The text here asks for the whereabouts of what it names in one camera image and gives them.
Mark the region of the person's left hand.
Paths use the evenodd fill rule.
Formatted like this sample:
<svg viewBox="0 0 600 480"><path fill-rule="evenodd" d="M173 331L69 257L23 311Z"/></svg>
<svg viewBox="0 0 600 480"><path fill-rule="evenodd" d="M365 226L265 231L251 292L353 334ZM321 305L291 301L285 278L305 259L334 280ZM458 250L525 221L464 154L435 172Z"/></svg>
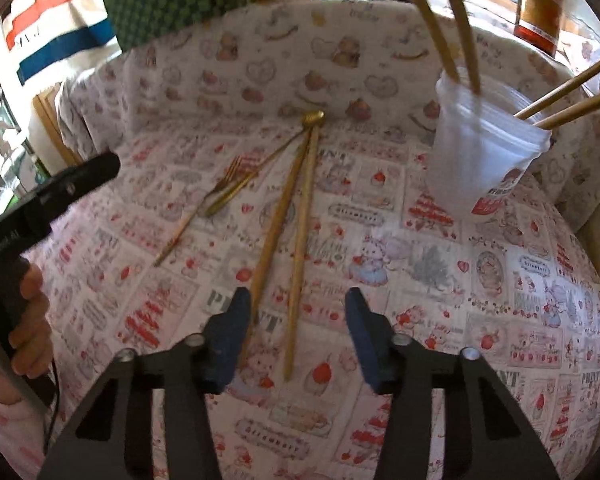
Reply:
<svg viewBox="0 0 600 480"><path fill-rule="evenodd" d="M54 358L52 330L46 320L50 302L42 292L42 286L42 272L32 264L20 283L20 294L27 301L27 307L9 335L9 344L16 350L12 357L12 370L16 375L29 379L45 375ZM12 405L21 400L18 389L0 371L0 403Z"/></svg>

